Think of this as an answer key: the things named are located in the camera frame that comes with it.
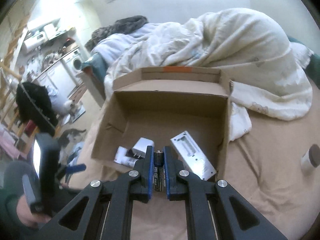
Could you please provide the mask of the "person's left hand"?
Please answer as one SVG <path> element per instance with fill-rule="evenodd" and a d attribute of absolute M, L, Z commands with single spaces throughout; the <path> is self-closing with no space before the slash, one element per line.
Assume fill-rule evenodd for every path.
<path fill-rule="evenodd" d="M 51 217 L 43 213 L 32 213 L 29 209 L 25 195 L 22 195 L 16 207 L 17 216 L 20 222 L 29 228 L 38 228 L 40 224 L 46 224 Z"/>

